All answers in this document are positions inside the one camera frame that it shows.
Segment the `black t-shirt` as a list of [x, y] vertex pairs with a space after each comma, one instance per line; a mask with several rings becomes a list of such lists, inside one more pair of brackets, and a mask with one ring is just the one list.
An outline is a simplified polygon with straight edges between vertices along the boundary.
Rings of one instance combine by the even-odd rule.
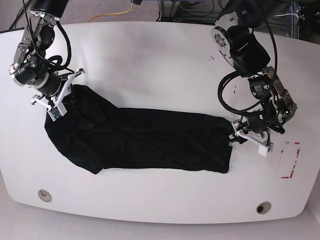
[[56, 149], [92, 174], [106, 169], [229, 171], [232, 147], [222, 117], [117, 107], [85, 85], [64, 100], [66, 114], [45, 119]]

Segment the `red tape rectangle marking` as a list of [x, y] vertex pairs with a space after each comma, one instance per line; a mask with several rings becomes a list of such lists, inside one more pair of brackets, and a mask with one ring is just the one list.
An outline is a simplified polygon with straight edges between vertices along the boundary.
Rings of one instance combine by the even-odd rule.
[[298, 161], [301, 143], [286, 141], [281, 149], [278, 176], [281, 179], [291, 179]]

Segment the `right table grommet hole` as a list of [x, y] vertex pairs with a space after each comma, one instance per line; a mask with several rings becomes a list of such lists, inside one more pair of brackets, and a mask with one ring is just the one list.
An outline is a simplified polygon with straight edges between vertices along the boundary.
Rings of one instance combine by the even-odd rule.
[[264, 215], [271, 209], [271, 207], [272, 207], [272, 204], [268, 201], [265, 201], [265, 202], [260, 203], [256, 207], [256, 212], [260, 215]]

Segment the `table grommet hole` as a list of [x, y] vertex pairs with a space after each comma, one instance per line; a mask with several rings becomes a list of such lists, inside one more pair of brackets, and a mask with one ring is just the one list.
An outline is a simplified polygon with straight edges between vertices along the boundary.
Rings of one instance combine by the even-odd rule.
[[50, 203], [52, 201], [51, 194], [44, 189], [38, 191], [38, 197], [45, 203]]
[[271, 207], [272, 207], [272, 204], [268, 201], [265, 201], [265, 202], [260, 203], [256, 207], [256, 212], [260, 215], [264, 215], [271, 209]]

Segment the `left table grommet hole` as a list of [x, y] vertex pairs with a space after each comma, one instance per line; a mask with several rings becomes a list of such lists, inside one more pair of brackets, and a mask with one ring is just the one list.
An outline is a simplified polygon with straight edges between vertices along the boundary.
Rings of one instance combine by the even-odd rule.
[[38, 191], [38, 197], [45, 203], [50, 203], [52, 201], [51, 194], [44, 189]]

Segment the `aluminium frame stand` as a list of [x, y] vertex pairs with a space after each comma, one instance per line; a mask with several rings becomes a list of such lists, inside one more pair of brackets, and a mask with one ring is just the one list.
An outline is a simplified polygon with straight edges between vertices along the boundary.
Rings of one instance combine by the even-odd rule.
[[180, 0], [157, 0], [159, 21], [173, 22], [180, 3]]

